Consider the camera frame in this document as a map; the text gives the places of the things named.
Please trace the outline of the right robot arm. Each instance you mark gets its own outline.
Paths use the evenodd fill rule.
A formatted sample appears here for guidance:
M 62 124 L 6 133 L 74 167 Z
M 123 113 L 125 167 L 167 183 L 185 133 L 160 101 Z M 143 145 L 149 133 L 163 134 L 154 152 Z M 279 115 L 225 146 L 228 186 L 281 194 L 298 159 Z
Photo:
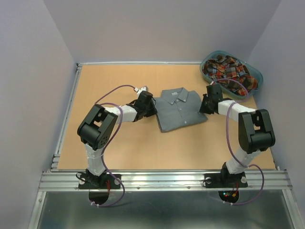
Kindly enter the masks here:
M 226 120 L 238 123 L 239 148 L 231 153 L 232 159 L 225 162 L 219 173 L 204 175 L 206 188 L 247 187 L 245 170 L 261 152 L 275 144 L 275 134 L 269 112 L 243 106 L 230 98 L 223 98 L 219 84 L 207 86 L 200 112 L 224 115 Z

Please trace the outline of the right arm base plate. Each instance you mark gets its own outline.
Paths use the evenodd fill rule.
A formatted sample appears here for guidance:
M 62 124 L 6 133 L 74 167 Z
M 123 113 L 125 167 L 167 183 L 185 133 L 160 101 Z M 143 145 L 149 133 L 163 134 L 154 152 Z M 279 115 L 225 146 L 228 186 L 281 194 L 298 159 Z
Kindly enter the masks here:
M 229 190 L 233 188 L 248 187 L 247 181 L 242 182 L 245 173 L 222 175 L 221 173 L 205 173 L 204 186 L 206 188 L 218 188 L 220 190 Z

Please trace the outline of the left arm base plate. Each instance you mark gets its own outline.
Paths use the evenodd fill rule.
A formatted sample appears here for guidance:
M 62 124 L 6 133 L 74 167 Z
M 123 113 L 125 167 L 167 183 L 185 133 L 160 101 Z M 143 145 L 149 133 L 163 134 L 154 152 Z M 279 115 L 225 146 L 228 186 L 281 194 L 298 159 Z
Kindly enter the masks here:
M 121 184 L 115 178 L 109 174 L 102 174 L 101 176 L 90 177 L 85 173 L 78 173 L 76 175 L 78 178 L 78 189 L 120 189 Z

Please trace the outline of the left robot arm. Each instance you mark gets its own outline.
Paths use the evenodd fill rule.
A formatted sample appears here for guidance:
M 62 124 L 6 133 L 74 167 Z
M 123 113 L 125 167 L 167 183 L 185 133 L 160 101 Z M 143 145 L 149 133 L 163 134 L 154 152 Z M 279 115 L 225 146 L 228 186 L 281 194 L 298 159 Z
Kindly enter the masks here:
M 85 146 L 88 161 L 85 172 L 76 174 L 78 189 L 121 188 L 121 174 L 111 175 L 104 166 L 104 151 L 115 136 L 112 131 L 123 122 L 137 122 L 157 114 L 148 88 L 144 86 L 135 91 L 138 98 L 123 106 L 95 104 L 78 127 L 77 134 Z

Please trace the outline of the grey long sleeve shirt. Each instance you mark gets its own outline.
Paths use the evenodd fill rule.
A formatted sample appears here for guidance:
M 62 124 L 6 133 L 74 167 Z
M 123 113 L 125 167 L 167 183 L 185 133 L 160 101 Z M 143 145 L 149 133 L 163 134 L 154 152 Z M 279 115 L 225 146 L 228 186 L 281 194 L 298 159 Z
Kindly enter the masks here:
M 196 91 L 185 88 L 163 90 L 155 98 L 157 121 L 162 133 L 206 122 L 208 118 L 199 112 L 202 101 Z

